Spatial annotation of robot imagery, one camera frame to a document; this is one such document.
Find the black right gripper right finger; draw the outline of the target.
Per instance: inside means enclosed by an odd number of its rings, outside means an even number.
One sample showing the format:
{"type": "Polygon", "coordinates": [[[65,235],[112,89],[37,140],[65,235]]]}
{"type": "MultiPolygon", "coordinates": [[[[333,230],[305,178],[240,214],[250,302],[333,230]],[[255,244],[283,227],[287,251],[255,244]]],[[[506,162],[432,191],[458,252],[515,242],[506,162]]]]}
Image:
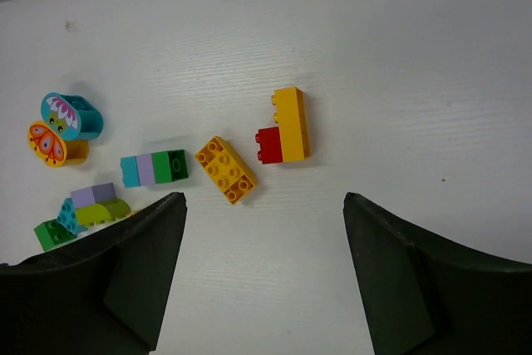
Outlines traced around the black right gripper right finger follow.
{"type": "Polygon", "coordinates": [[[348,193],[343,216],[376,354],[529,354],[531,266],[348,193]]]}

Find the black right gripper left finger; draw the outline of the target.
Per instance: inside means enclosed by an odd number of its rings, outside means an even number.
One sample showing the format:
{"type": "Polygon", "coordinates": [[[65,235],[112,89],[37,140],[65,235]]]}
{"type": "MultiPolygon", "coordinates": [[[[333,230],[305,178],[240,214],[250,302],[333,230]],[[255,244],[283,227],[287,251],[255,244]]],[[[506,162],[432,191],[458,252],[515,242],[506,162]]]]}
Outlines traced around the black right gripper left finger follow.
{"type": "Polygon", "coordinates": [[[1,266],[3,354],[148,354],[157,347],[185,230],[173,192],[132,216],[1,266]]]}

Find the red small lego brick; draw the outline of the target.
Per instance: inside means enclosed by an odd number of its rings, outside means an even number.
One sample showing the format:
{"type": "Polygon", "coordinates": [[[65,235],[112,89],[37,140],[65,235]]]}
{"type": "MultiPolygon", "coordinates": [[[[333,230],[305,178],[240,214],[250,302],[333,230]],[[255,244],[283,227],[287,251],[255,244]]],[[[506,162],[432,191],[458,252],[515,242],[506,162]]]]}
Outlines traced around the red small lego brick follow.
{"type": "Polygon", "coordinates": [[[263,165],[283,162],[283,152],[277,126],[259,129],[255,135],[255,141],[259,145],[257,157],[263,165]]]}

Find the yellow long lego brick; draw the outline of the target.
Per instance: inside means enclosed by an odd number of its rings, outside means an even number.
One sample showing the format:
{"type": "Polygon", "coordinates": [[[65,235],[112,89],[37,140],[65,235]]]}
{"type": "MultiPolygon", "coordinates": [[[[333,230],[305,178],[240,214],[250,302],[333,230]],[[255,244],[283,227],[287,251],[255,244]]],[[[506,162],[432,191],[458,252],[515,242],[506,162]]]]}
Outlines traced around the yellow long lego brick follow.
{"type": "Polygon", "coordinates": [[[311,155],[303,91],[295,86],[277,89],[272,95],[284,162],[306,160],[311,155]]]}

